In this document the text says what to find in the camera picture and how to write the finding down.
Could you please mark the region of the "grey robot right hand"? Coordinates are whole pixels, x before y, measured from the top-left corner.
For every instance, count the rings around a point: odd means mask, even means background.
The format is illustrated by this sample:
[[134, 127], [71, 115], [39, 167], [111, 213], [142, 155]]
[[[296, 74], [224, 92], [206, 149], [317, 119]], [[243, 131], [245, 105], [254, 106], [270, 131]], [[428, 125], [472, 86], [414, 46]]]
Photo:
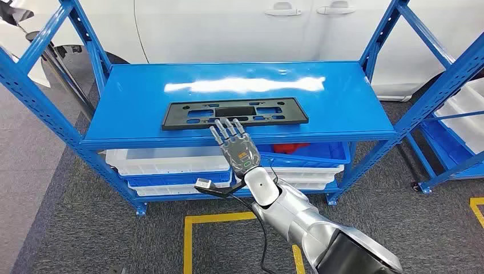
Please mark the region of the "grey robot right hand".
[[215, 119], [215, 126], [209, 129], [238, 178], [260, 166], [260, 153], [237, 118]]

